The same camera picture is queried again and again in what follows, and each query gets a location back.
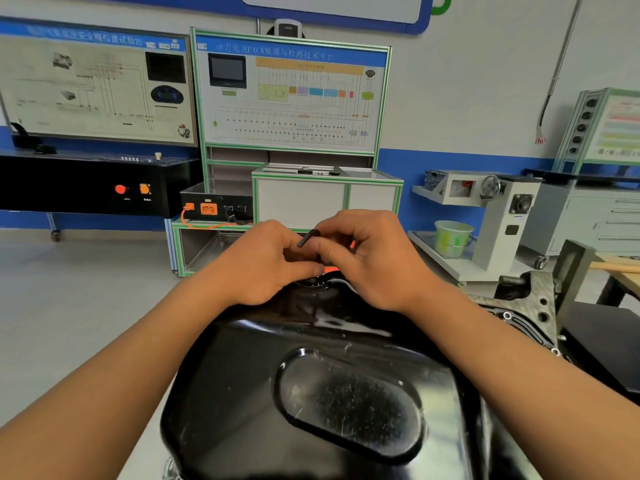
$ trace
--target left hand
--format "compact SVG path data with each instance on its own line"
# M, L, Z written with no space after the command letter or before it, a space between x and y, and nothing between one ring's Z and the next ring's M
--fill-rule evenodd
M189 281L215 290L224 306L261 305L284 286L324 273L315 252L297 246L300 239L277 221L261 222Z

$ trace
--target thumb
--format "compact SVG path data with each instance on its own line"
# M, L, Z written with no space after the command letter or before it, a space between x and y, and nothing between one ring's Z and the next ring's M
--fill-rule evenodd
M284 266L284 276L290 283L320 276L324 273L324 266L313 261L288 262Z
M348 280L356 278L358 262L350 250L343 245L325 237L312 237L307 243L311 250L322 256L322 259L338 266Z

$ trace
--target blue whiteboard frame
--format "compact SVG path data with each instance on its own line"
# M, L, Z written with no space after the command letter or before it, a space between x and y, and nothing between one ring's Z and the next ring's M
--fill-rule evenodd
M254 18L293 18L302 23L334 25L352 29L366 29L382 32L398 32L418 35L427 30L431 19L433 0L422 0L420 15L416 23L387 22L351 16L326 15L306 11L264 8L245 4L242 0L108 0L115 2L139 3L186 10L208 11L222 15L251 16Z

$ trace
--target blue sign header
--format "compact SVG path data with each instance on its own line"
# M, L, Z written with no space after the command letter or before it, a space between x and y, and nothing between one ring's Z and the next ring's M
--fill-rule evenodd
M387 53L361 48L302 45L263 40L197 35L198 50L217 54L257 55L296 61L331 62L366 67L386 67Z
M8 22L0 20L0 35L33 37L81 43L100 43L131 48L172 50L185 52L183 38L164 38L133 33L109 32L89 27L62 27L58 25L37 25L34 23Z

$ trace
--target hand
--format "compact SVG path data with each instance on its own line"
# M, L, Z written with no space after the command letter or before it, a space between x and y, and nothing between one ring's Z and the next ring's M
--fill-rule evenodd
M192 279L206 293L215 287L225 306L261 305L284 286L324 273L316 253L297 247L300 239L277 221L261 222Z
M341 210L316 226L305 248L338 266L370 305L409 315L430 287L443 283L422 261L395 214ZM349 245L356 241L355 253Z

